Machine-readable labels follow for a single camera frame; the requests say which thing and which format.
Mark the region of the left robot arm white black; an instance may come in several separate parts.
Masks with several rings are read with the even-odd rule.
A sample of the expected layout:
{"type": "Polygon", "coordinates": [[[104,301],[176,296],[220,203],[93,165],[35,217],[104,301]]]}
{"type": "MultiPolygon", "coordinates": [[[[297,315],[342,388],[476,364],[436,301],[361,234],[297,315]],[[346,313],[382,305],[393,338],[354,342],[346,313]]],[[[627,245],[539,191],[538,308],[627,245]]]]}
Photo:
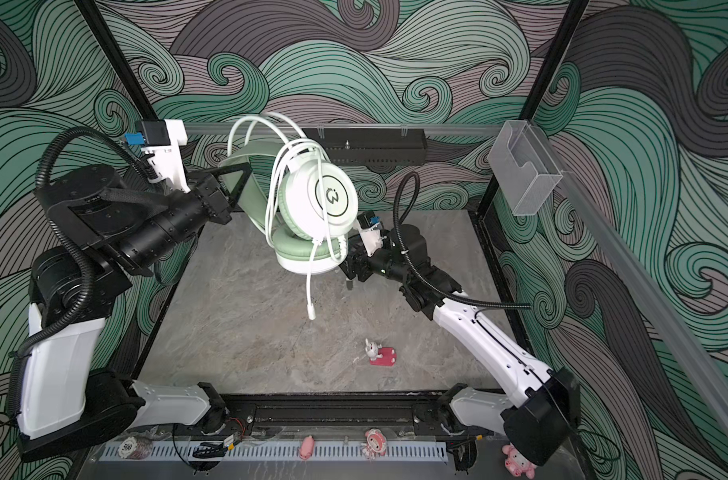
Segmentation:
{"type": "Polygon", "coordinates": [[[130,154],[89,127],[59,133],[40,157],[35,196],[57,245],[33,262],[29,334],[12,353],[7,413],[25,462],[104,443],[141,426],[182,425],[219,432],[227,406],[217,390],[154,387],[92,365],[116,299],[133,276],[193,238],[207,223],[225,224],[252,175],[246,162],[195,171],[193,184],[170,193],[131,188],[107,164],[55,176],[74,140],[95,140],[153,181],[148,156],[130,154]]]}

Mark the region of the black perforated wall tray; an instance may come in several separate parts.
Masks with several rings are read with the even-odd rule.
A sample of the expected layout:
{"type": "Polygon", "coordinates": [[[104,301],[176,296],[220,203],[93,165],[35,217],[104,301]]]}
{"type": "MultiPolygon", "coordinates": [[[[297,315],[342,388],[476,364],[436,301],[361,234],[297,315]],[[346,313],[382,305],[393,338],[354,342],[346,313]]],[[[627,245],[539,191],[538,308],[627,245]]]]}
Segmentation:
{"type": "Polygon", "coordinates": [[[422,165],[428,145],[423,130],[329,129],[303,130],[340,166],[391,167],[422,165]]]}

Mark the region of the pink pig plush toy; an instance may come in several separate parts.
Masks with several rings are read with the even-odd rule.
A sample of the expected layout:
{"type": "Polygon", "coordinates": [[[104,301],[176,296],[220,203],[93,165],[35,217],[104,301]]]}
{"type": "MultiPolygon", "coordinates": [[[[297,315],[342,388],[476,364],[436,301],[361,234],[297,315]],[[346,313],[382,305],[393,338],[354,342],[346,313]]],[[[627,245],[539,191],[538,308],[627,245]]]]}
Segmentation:
{"type": "Polygon", "coordinates": [[[529,461],[516,447],[512,444],[506,444],[502,447],[502,453],[505,455],[505,468],[511,475],[526,477],[527,479],[535,478],[537,466],[529,461]]]}

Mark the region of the mint green headphones with cable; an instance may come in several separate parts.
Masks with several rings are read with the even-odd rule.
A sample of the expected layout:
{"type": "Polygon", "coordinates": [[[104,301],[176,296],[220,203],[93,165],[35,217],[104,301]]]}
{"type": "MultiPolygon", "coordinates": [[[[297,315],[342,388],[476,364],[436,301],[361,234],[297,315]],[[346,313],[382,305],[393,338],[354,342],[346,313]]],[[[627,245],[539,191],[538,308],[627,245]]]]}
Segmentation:
{"type": "Polygon", "coordinates": [[[268,191],[249,180],[238,206],[282,268],[305,277],[307,316],[313,320],[312,277],[347,259],[359,213],[357,190],[318,141],[277,112],[242,115],[230,127],[221,165],[248,166],[253,156],[273,158],[268,191]]]}

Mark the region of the pink white doll toy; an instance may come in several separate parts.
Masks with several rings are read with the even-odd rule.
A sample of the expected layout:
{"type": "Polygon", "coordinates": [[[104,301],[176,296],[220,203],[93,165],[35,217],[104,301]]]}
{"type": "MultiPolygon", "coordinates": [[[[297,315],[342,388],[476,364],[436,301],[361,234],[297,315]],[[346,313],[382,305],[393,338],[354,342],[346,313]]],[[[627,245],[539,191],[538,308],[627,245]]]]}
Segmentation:
{"type": "Polygon", "coordinates": [[[375,460],[387,454],[387,438],[380,429],[372,428],[365,432],[362,444],[362,455],[368,460],[375,460]]]}

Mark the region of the clear plastic wall bin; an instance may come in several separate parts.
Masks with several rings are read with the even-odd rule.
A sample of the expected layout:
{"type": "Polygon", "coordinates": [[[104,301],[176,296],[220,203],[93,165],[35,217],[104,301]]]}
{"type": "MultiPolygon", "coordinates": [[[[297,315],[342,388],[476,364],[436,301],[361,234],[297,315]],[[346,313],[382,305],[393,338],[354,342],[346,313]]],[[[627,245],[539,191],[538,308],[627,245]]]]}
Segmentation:
{"type": "Polygon", "coordinates": [[[526,120],[506,121],[487,160],[514,216],[534,216],[563,178],[544,131],[526,120]]]}

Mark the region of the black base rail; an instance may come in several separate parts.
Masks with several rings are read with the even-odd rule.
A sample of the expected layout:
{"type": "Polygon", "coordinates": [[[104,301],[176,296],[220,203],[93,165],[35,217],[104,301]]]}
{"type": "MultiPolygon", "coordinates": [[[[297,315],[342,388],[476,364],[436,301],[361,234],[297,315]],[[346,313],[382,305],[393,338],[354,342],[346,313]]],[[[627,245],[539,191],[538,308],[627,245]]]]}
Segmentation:
{"type": "Polygon", "coordinates": [[[230,413],[247,425],[433,426],[451,418],[440,391],[224,394],[230,413]]]}

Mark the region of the pink toy on table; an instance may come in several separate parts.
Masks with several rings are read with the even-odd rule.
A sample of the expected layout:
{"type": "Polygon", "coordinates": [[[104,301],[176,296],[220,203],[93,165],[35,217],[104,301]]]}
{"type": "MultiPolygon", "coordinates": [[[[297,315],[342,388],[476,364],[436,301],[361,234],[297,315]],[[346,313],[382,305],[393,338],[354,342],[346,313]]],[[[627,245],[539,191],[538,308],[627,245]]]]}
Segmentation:
{"type": "Polygon", "coordinates": [[[364,354],[360,357],[372,366],[394,366],[398,355],[394,348],[386,347],[379,342],[366,338],[364,340],[364,354]]]}

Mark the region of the aluminium wall rail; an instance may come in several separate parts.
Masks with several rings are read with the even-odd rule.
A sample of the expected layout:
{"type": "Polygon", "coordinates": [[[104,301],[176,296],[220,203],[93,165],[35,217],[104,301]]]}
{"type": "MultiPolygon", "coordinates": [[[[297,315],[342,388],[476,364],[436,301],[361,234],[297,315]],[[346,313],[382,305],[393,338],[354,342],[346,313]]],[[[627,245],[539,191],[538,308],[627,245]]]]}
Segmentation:
{"type": "MultiPolygon", "coordinates": [[[[191,135],[225,135],[232,128],[233,122],[185,122],[186,132],[191,135]]],[[[313,130],[321,133],[329,129],[369,129],[369,130],[423,130],[427,136],[462,136],[491,137],[502,129],[502,124],[365,124],[365,123],[306,123],[300,124],[302,130],[313,130]]]]}

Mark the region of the small pink figure toy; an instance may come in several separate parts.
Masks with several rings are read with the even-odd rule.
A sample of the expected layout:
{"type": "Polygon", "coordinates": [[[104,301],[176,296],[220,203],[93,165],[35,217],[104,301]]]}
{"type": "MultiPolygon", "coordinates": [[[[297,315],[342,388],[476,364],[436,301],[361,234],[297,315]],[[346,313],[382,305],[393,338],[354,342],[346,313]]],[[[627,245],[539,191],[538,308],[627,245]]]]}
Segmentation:
{"type": "Polygon", "coordinates": [[[311,435],[305,437],[298,450],[299,458],[302,461],[309,460],[314,454],[314,449],[315,449],[315,439],[311,435]]]}

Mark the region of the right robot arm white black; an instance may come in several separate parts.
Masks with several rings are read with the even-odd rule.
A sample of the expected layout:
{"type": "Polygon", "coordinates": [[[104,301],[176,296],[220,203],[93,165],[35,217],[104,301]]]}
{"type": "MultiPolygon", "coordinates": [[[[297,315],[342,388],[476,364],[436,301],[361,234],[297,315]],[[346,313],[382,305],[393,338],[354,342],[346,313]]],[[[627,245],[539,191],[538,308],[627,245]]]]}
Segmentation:
{"type": "Polygon", "coordinates": [[[385,229],[373,211],[356,216],[357,235],[341,269],[348,281],[374,274],[395,281],[410,308],[449,332],[492,375],[500,392],[457,384],[438,400],[433,414],[448,436],[501,434],[505,466],[532,478],[580,423],[580,386],[567,369],[554,369],[527,352],[492,320],[493,310],[518,304],[474,300],[434,265],[420,230],[393,213],[385,229]]]}

